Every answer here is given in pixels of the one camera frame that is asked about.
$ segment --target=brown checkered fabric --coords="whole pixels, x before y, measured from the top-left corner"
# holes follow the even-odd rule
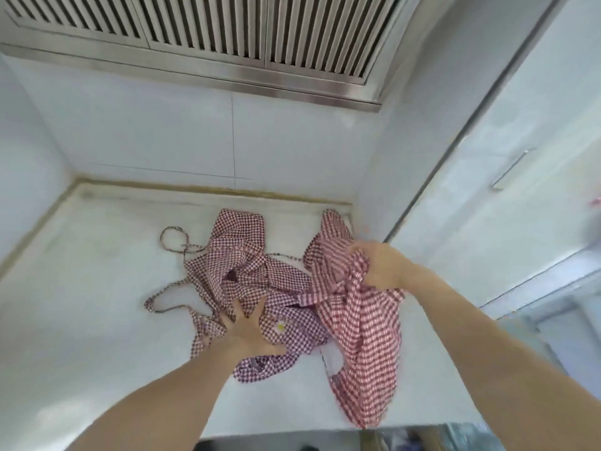
[[[401,345],[399,290],[378,291],[362,284],[369,262],[349,257],[351,234],[338,213],[327,210],[321,231],[305,251],[311,292],[299,296],[317,314],[344,355],[344,367],[330,386],[347,417],[361,428],[377,426],[397,387]]]
[[[184,233],[179,227],[170,227],[161,236],[168,229]],[[234,370],[234,377],[241,382],[259,381],[285,371],[296,363],[301,354],[310,353],[330,338],[315,312],[311,308],[299,307],[298,295],[309,286],[309,276],[269,257],[264,249],[262,216],[223,209],[203,254],[185,260],[187,253],[202,251],[200,246],[190,244],[186,235],[184,249],[179,252],[184,253],[187,277],[169,285],[192,283],[201,299],[213,310],[213,316],[203,316],[187,305],[156,310],[155,299],[169,286],[148,298],[144,304],[148,311],[158,313],[179,307],[190,312],[197,330],[192,342],[191,357],[194,357],[204,349],[204,335],[213,338],[225,334],[219,312],[224,311],[234,319],[232,299],[237,298],[249,314],[260,297],[267,296],[265,311],[259,320],[261,330],[267,340],[285,344],[288,351],[283,356],[260,356],[242,361]],[[279,327],[274,326],[274,319]]]

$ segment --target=pink object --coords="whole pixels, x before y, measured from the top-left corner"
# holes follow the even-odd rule
[[[187,234],[177,227],[166,228],[186,236],[184,267],[187,277],[162,289],[144,303],[151,312],[162,313],[174,308],[189,311],[196,327],[191,357],[205,349],[203,336],[211,338],[225,334],[219,312],[225,311],[234,319],[232,299],[237,298],[249,314],[262,296],[267,296],[265,311],[260,319],[261,330],[267,340],[283,343],[288,352],[283,356],[260,356],[245,359],[236,366],[234,377],[247,383],[268,378],[292,367],[301,354],[308,354],[317,345],[329,340],[327,330],[321,325],[311,308],[300,308],[298,295],[310,284],[309,276],[301,270],[273,259],[264,253],[265,226],[263,217],[250,212],[223,209],[219,212],[206,253],[186,261],[186,253],[204,250],[190,244]],[[188,305],[178,305],[166,310],[154,308],[155,299],[167,288],[192,283],[200,298],[213,310],[213,316],[203,316]]]
[[[344,367],[330,386],[346,416],[365,428],[380,423],[397,387],[398,305],[404,296],[362,284],[369,262],[360,251],[349,256],[352,240],[340,215],[325,211],[303,257],[312,273],[311,292],[299,302],[315,305],[344,354]]]

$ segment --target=hand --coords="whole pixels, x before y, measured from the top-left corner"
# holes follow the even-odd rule
[[[227,328],[227,333],[218,342],[227,345],[239,360],[286,353],[284,345],[272,345],[266,341],[259,327],[259,317],[263,313],[266,300],[266,297],[262,297],[255,310],[247,318],[240,302],[234,299],[235,322],[232,322],[225,313],[220,314],[221,321]]]
[[[370,269],[364,282],[379,290],[403,289],[410,293],[428,277],[428,269],[413,263],[409,258],[387,243],[356,241],[349,253],[362,250],[370,260]]]

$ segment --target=vent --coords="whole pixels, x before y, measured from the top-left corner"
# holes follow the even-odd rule
[[[268,61],[288,72],[364,82],[400,1],[269,0]]]
[[[130,0],[5,0],[20,26],[146,44]]]
[[[151,49],[246,62],[263,59],[265,0],[134,0]]]

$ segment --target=red checkered fabric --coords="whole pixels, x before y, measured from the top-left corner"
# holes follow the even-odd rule
[[[317,314],[344,355],[330,386],[347,417],[361,428],[377,426],[397,387],[401,345],[400,290],[378,291],[362,284],[369,263],[361,252],[349,257],[350,231],[333,210],[323,213],[321,231],[305,251],[311,292],[299,296]]]
[[[171,229],[184,233],[181,228]],[[191,252],[190,247],[194,247],[192,252],[200,251],[198,245],[189,243],[186,235],[182,251],[184,257]],[[227,313],[233,320],[234,298],[249,314],[259,299],[267,296],[265,311],[259,320],[261,330],[267,340],[285,344],[287,353],[240,362],[234,370],[234,377],[241,382],[259,381],[285,371],[296,363],[301,354],[310,353],[330,338],[315,312],[311,308],[299,307],[298,295],[310,285],[309,276],[269,257],[264,249],[265,226],[261,215],[223,209],[213,227],[206,252],[188,261],[184,259],[187,278],[169,285],[192,283],[201,299],[213,310],[213,316],[203,316],[187,305],[156,310],[155,299],[169,287],[148,298],[144,304],[148,311],[163,312],[183,307],[190,312],[197,330],[192,342],[193,358],[205,349],[204,335],[213,338],[225,334],[219,312]]]

